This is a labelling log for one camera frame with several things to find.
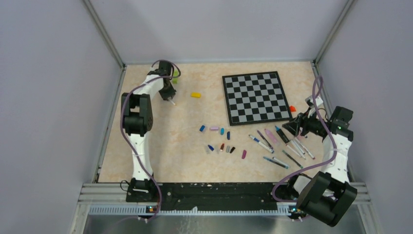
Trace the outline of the black capped marker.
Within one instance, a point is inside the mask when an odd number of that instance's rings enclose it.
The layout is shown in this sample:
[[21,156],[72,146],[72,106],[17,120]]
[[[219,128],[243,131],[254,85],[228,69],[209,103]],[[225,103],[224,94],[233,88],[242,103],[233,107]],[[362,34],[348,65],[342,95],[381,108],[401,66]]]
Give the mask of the black capped marker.
[[305,155],[306,152],[305,152],[305,150],[303,149],[303,147],[300,145],[300,142],[299,142],[296,138],[294,138],[293,141],[295,142],[295,144],[297,145],[297,147],[299,148],[299,150],[301,151],[301,153],[302,153],[303,155]]

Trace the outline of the blue black highlighter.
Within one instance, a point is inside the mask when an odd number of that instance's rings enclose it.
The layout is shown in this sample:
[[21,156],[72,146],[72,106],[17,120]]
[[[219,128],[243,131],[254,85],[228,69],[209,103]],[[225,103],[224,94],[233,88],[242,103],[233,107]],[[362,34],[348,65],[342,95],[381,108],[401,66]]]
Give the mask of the blue black highlighter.
[[278,126],[275,126],[276,129],[276,133],[278,134],[278,136],[281,138],[281,140],[285,143],[288,144],[289,143],[289,138],[286,136],[286,134],[283,132],[283,130],[281,128],[279,128]]

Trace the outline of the lilac highlighter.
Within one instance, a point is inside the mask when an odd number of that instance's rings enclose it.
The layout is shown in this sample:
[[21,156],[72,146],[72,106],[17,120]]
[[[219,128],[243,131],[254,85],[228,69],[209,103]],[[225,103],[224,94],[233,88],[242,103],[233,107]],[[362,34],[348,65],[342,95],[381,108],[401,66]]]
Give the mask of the lilac highlighter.
[[273,133],[268,130],[265,129],[265,134],[270,138],[270,140],[275,144],[275,145],[279,145],[279,141],[277,140],[277,138],[273,135]]

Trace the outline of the dark thin pen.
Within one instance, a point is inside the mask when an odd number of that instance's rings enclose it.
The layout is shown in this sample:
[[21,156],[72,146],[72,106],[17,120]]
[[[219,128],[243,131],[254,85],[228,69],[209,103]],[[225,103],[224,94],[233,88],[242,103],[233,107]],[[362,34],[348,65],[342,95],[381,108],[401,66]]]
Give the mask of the dark thin pen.
[[273,146],[269,143],[269,141],[264,137],[264,135],[257,130],[258,135],[263,139],[263,141],[266,143],[266,145],[270,148],[270,149],[274,149]]

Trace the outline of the green thin pen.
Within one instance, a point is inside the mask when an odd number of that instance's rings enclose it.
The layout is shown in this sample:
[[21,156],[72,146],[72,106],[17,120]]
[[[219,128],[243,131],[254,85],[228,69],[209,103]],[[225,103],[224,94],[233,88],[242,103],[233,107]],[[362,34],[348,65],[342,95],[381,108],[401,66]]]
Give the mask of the green thin pen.
[[303,166],[298,163],[289,153],[287,153],[285,150],[282,150],[282,152],[291,160],[293,161],[298,167],[300,167],[301,169],[303,169]]

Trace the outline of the blue capped white marker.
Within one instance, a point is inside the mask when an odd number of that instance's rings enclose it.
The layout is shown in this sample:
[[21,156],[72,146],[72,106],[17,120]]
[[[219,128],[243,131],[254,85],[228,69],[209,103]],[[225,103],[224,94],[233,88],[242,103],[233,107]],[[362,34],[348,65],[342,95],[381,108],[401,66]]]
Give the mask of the blue capped white marker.
[[265,150],[267,150],[269,153],[273,154],[274,150],[271,149],[269,146],[265,145],[264,143],[262,143],[260,140],[258,140],[256,137],[252,136],[252,135],[248,135],[253,141],[255,141],[257,144],[259,144],[261,147],[263,147]]

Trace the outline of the blue thin pen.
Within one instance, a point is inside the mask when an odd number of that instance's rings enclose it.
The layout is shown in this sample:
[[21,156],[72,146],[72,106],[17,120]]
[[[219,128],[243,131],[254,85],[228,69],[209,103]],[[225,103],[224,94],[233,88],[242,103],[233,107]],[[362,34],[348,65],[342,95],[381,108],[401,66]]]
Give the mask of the blue thin pen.
[[282,168],[289,169],[288,166],[286,166],[286,165],[284,165],[284,164],[281,164],[281,163],[279,163],[279,162],[277,162],[277,161],[275,161],[275,160],[273,160],[273,159],[267,158],[267,157],[265,157],[265,156],[263,156],[263,159],[265,159],[265,160],[267,160],[267,161],[269,161],[269,162],[271,162],[271,163],[273,163],[273,164],[275,164],[275,165],[278,165],[278,166],[280,166],[280,167],[282,167]]

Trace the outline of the grey capped marker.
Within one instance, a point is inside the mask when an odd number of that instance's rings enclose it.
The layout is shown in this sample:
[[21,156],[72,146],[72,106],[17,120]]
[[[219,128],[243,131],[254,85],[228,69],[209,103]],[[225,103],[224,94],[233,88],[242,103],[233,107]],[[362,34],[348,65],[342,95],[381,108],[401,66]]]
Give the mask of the grey capped marker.
[[296,148],[296,150],[300,153],[301,157],[304,160],[306,160],[305,151],[294,141],[294,139],[291,140],[291,143]]

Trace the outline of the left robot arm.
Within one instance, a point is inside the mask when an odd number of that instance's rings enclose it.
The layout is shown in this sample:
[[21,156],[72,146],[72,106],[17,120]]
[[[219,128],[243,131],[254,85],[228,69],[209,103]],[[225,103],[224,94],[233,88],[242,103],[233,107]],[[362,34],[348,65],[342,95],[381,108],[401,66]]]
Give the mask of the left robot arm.
[[120,129],[123,138],[132,150],[133,173],[128,192],[138,194],[144,201],[156,196],[156,183],[150,165],[149,132],[154,117],[151,101],[156,95],[162,100],[172,102],[176,95],[171,81],[174,72],[180,72],[168,60],[157,60],[142,84],[121,96]]

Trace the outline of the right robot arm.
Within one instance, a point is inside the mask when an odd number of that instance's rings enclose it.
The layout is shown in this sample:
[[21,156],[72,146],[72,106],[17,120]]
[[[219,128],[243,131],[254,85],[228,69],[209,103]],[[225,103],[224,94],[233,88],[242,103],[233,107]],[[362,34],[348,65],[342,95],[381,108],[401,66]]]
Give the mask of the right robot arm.
[[354,139],[349,130],[353,111],[337,106],[331,117],[319,120],[315,109],[309,108],[283,128],[293,136],[313,133],[322,138],[323,162],[312,178],[298,174],[288,181],[286,196],[297,201],[296,207],[330,227],[338,224],[357,196],[349,183],[348,151]]

